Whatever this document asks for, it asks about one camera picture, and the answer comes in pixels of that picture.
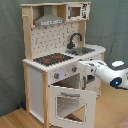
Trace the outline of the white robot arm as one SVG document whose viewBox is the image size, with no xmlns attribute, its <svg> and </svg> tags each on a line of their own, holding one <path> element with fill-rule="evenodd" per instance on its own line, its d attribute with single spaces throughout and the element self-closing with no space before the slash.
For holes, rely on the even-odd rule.
<svg viewBox="0 0 128 128">
<path fill-rule="evenodd" d="M 111 87 L 128 90 L 128 68 L 113 70 L 102 60 L 79 61 L 77 67 L 86 75 L 94 75 Z"/>
</svg>

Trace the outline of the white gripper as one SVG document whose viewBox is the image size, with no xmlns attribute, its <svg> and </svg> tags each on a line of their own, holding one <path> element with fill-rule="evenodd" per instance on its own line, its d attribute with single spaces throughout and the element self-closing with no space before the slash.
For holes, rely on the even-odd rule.
<svg viewBox="0 0 128 128">
<path fill-rule="evenodd" d="M 77 67 L 86 75 L 95 75 L 98 69 L 104 65 L 101 60 L 79 61 Z"/>
</svg>

